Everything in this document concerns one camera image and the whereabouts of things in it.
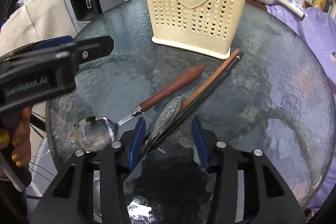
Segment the left hand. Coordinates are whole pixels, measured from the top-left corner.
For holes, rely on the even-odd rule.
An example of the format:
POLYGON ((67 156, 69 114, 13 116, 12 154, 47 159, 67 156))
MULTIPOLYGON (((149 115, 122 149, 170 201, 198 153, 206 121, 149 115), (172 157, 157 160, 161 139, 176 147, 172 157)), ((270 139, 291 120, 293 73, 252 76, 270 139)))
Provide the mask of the left hand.
POLYGON ((11 135, 1 129, 1 149, 9 144, 13 146, 11 160, 18 168, 23 168, 31 160, 30 116, 31 107, 26 107, 21 112, 20 124, 11 135))

